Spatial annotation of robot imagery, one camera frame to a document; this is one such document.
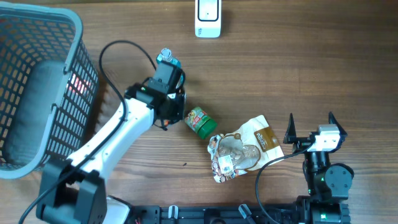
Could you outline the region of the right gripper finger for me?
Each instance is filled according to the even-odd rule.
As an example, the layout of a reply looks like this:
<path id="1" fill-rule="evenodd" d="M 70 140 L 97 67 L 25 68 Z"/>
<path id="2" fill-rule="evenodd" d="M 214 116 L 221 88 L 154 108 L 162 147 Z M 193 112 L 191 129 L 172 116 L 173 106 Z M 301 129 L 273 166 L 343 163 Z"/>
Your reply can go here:
<path id="1" fill-rule="evenodd" d="M 342 126 L 339 124 L 339 122 L 337 122 L 337 120 L 336 120 L 336 118 L 335 118 L 335 116 L 334 116 L 332 111 L 330 111 L 329 114 L 328 114 L 328 122 L 330 124 L 335 124 L 337 126 L 337 128 L 338 128 L 338 130 L 340 132 L 340 136 L 343 136 L 343 137 L 347 137 L 348 136 L 347 132 L 342 128 Z"/>
<path id="2" fill-rule="evenodd" d="M 288 123 L 284 138 L 285 139 L 296 139 L 297 138 L 294 116 L 292 113 L 289 116 L 289 123 Z"/>

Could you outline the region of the blue mouthwash bottle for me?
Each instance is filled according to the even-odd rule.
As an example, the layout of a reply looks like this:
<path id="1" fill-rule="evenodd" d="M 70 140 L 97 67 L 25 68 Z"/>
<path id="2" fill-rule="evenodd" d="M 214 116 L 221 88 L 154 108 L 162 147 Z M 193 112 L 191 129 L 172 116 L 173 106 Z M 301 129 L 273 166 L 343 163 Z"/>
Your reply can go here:
<path id="1" fill-rule="evenodd" d="M 158 64 L 154 79 L 168 85 L 175 85 L 176 89 L 181 89 L 184 77 L 182 77 L 182 66 L 180 60 L 172 55 L 172 51 L 163 48 L 156 58 Z"/>

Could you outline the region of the green lidded jar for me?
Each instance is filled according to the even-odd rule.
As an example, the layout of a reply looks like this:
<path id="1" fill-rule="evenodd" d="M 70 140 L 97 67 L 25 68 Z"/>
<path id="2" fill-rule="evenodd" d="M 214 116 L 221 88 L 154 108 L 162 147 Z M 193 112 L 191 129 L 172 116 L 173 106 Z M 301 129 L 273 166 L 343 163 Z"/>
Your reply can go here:
<path id="1" fill-rule="evenodd" d="M 184 121 L 201 139 L 206 139 L 217 127 L 216 121 L 198 106 L 188 112 Z"/>

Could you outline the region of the beige snack bag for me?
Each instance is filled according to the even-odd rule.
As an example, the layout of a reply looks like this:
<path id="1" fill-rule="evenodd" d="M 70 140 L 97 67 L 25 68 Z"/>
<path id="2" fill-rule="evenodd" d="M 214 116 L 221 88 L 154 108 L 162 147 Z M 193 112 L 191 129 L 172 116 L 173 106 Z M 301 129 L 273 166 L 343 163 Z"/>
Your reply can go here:
<path id="1" fill-rule="evenodd" d="M 235 132 L 211 137 L 207 151 L 217 183 L 258 170 L 267 162 L 284 155 L 263 115 L 250 119 Z"/>

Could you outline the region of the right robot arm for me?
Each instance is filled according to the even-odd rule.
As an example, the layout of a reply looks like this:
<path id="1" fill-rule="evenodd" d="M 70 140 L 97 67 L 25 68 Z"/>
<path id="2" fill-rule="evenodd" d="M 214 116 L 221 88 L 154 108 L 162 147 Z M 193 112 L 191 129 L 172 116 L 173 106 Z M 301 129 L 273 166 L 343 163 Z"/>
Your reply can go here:
<path id="1" fill-rule="evenodd" d="M 330 154 L 341 148 L 347 135 L 330 112 L 328 124 L 319 125 L 308 137 L 298 137 L 294 117 L 290 115 L 283 143 L 292 144 L 293 153 L 304 155 L 302 169 L 308 187 L 308 195 L 299 196 L 295 201 L 296 223 L 351 222 L 349 208 L 344 201 L 349 197 L 354 171 L 345 164 L 330 162 Z"/>

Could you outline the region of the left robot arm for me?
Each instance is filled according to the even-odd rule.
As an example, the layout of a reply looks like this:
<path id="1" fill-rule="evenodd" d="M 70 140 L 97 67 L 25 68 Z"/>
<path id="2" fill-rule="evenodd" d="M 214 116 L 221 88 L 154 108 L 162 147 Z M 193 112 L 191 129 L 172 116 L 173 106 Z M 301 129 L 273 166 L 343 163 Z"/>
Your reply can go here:
<path id="1" fill-rule="evenodd" d="M 64 161 L 42 174 L 35 215 L 46 223 L 129 223 L 127 202 L 109 196 L 106 183 L 130 146 L 153 125 L 167 129 L 183 119 L 185 72 L 159 62 L 153 77 L 130 86 L 111 119 Z"/>

